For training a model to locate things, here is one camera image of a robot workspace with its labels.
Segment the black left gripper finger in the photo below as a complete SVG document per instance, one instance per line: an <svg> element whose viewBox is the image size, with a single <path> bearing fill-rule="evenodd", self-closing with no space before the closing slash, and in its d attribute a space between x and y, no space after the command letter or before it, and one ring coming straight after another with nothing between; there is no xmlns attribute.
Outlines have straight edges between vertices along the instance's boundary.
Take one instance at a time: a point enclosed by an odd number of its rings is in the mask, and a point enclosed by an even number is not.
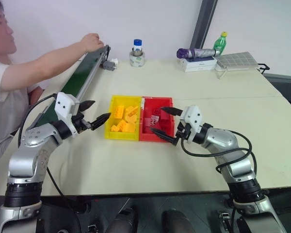
<svg viewBox="0 0 291 233"><path fill-rule="evenodd" d="M94 100L85 100L79 104L79 111L84 112L95 103Z"/></svg>
<svg viewBox="0 0 291 233"><path fill-rule="evenodd" d="M111 113L104 113L98 116L95 121L90 123L91 125L90 129L92 131L96 130L97 128L102 126L109 119L110 116L111 116Z"/></svg>

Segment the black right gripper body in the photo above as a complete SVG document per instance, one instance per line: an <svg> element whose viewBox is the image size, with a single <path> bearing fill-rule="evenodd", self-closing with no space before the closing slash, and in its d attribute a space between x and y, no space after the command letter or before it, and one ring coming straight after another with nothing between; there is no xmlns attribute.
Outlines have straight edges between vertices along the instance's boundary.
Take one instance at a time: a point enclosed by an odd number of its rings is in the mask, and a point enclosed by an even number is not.
<svg viewBox="0 0 291 233"><path fill-rule="evenodd" d="M191 126L189 123L179 123L177 126L176 138L187 140L191 134Z"/></svg>

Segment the person's bare hand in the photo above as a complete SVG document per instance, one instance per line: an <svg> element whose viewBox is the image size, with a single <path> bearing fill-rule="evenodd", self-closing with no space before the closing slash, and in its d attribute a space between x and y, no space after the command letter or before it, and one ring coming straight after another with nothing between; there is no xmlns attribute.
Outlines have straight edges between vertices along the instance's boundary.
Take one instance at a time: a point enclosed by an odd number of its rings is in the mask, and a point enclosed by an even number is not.
<svg viewBox="0 0 291 233"><path fill-rule="evenodd" d="M93 52L104 47L97 33L89 33L81 40L85 52Z"/></svg>
<svg viewBox="0 0 291 233"><path fill-rule="evenodd" d="M42 88L38 84L34 84L33 86L29 87L28 97L29 97L30 105L35 104L39 100L43 92L44 92L44 88Z"/></svg>

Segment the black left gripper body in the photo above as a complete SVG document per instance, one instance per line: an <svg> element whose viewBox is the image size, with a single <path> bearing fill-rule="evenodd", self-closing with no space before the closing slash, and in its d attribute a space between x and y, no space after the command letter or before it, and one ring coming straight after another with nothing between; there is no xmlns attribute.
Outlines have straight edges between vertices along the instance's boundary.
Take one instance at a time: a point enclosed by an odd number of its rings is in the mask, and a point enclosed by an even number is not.
<svg viewBox="0 0 291 233"><path fill-rule="evenodd" d="M77 113L72 116L72 123L77 130L77 133L82 133L91 127L90 122L84 120L84 114L79 111L79 107Z"/></svg>

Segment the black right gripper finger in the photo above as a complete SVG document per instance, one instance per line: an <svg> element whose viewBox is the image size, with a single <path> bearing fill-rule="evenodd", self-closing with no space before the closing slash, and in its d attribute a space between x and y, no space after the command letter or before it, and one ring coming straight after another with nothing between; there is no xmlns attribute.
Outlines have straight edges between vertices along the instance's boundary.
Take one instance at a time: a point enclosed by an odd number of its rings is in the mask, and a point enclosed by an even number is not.
<svg viewBox="0 0 291 233"><path fill-rule="evenodd" d="M173 116L181 116L182 110L175 107L161 107L161 110Z"/></svg>
<svg viewBox="0 0 291 233"><path fill-rule="evenodd" d="M179 137L171 137L169 135L166 134L166 132L159 130L159 129L151 129L151 131L160 139L171 143L172 145L176 146L178 141L179 141Z"/></svg>

